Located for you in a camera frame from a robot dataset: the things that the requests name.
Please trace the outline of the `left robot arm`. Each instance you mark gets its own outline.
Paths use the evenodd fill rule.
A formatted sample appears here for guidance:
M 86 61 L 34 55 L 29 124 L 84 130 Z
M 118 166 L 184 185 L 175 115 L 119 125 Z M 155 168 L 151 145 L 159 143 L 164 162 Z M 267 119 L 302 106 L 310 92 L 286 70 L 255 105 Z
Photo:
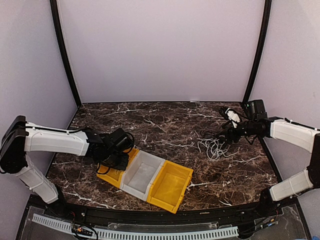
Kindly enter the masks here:
M 90 158 L 98 166 L 126 170 L 135 138 L 118 128 L 111 133 L 98 133 L 92 128 L 67 130 L 45 127 L 17 116 L 1 140 L 0 172 L 18 177 L 35 192 L 60 218 L 67 218 L 70 206 L 63 194 L 27 156 L 29 152 L 52 152 Z

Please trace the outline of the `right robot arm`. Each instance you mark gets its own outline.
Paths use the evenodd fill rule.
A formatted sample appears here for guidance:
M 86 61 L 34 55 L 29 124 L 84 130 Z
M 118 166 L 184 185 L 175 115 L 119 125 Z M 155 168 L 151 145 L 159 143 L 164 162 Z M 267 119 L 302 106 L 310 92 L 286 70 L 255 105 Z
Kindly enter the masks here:
M 255 213 L 266 217 L 277 210 L 282 200 L 320 187 L 320 130 L 288 118 L 268 117 L 261 99 L 244 103 L 244 110 L 246 115 L 230 107 L 219 109 L 226 120 L 223 130 L 217 134 L 219 139 L 230 145 L 242 137 L 267 137 L 300 147 L 311 154 L 306 169 L 261 191 Z

